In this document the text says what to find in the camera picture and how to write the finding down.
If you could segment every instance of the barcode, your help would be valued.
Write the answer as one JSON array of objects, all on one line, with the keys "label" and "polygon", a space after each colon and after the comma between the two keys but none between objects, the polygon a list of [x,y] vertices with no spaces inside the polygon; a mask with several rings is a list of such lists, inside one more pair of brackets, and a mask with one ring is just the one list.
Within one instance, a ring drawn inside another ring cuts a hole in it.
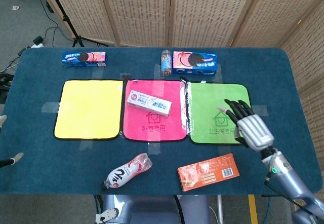
[{"label": "barcode", "polygon": [[232,168],[230,167],[230,168],[222,170],[222,174],[223,174],[223,177],[233,176]]}]

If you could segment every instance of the house logo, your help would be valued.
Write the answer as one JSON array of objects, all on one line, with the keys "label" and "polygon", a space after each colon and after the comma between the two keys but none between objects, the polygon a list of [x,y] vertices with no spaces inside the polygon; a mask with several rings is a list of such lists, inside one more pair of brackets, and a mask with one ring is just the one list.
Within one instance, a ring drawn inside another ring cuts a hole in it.
[{"label": "house logo", "polygon": [[228,116],[220,111],[216,114],[216,116],[213,117],[213,120],[215,120],[215,126],[216,127],[226,127],[228,126]]},{"label": "house logo", "polygon": [[148,113],[147,115],[149,124],[156,124],[161,122],[161,115],[155,113]]}]

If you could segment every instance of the plastic bottle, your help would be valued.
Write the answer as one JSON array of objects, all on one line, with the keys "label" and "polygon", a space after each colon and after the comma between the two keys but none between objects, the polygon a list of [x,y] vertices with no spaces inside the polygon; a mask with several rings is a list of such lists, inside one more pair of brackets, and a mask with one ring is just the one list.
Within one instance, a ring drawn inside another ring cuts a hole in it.
[{"label": "plastic bottle", "polygon": [[164,50],[161,54],[160,75],[169,76],[172,74],[172,58],[171,51]]},{"label": "plastic bottle", "polygon": [[108,188],[118,188],[123,186],[129,180],[131,180],[136,175],[147,171],[152,166],[152,162],[149,159],[147,153],[139,154],[130,162],[117,167],[112,170],[106,181],[104,181],[105,187]]}]

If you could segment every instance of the robot finger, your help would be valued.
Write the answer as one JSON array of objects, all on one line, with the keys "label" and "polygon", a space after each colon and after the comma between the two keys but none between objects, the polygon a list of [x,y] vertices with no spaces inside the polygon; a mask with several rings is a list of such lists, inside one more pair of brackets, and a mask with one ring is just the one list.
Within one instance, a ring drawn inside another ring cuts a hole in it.
[{"label": "robot finger", "polygon": [[218,106],[218,110],[222,111],[223,113],[227,114],[229,116],[229,118],[233,121],[233,123],[237,124],[237,118],[234,115],[234,113],[232,113],[229,109],[223,107],[223,106]]},{"label": "robot finger", "polygon": [[237,117],[238,120],[244,118],[243,114],[240,112],[239,109],[237,109],[237,107],[235,106],[235,104],[233,103],[233,101],[230,101],[228,99],[225,99],[224,101],[231,107],[231,109],[235,113],[235,115],[236,115],[236,117]]},{"label": "robot finger", "polygon": [[236,101],[232,101],[234,103],[234,105],[236,106],[236,108],[243,114],[244,117],[247,117],[249,114],[248,112],[245,110],[245,108],[239,104]]},{"label": "robot finger", "polygon": [[242,100],[238,100],[238,102],[245,108],[246,112],[249,114],[249,115],[253,115],[254,112],[252,111],[252,109],[249,107],[249,105],[242,101]]}]

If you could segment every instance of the table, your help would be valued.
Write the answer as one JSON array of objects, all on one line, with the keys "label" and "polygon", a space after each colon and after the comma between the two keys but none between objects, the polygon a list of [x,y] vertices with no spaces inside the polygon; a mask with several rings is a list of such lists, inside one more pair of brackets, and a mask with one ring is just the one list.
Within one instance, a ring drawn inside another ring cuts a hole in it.
[{"label": "table", "polygon": [[[153,167],[119,189],[101,190],[107,174],[152,147],[122,136],[108,141],[58,140],[53,136],[64,82],[71,79],[159,79],[159,60],[166,48],[40,48],[28,49],[20,59],[3,114],[8,116],[0,134],[0,159],[25,155],[14,166],[0,169],[0,193],[56,194],[266,194],[266,168],[260,154],[244,146],[197,145],[187,137],[161,142],[150,155]],[[191,81],[245,85],[252,105],[279,148],[311,191],[322,186],[319,165],[297,94],[289,60],[278,48],[168,48],[171,51],[217,53],[216,76],[186,76]],[[106,51],[106,68],[65,68],[64,52]],[[179,75],[166,77],[177,80]],[[182,192],[177,168],[233,153],[240,177]]]}]

